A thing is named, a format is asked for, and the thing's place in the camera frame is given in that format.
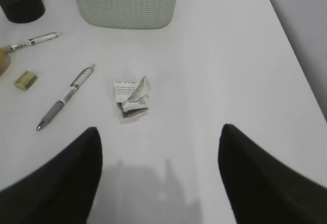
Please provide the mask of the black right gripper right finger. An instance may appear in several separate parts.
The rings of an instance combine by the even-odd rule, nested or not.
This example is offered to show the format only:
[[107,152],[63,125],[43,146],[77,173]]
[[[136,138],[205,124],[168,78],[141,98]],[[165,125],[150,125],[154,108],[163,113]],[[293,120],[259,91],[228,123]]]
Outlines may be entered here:
[[218,168],[237,223],[326,223],[326,188],[232,124],[221,131]]

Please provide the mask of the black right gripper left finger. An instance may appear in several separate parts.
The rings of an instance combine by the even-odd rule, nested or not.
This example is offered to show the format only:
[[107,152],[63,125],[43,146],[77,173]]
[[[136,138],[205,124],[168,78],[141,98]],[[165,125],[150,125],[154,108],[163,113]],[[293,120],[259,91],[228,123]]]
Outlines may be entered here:
[[1,190],[1,223],[86,223],[102,166],[100,134],[90,127],[42,167]]

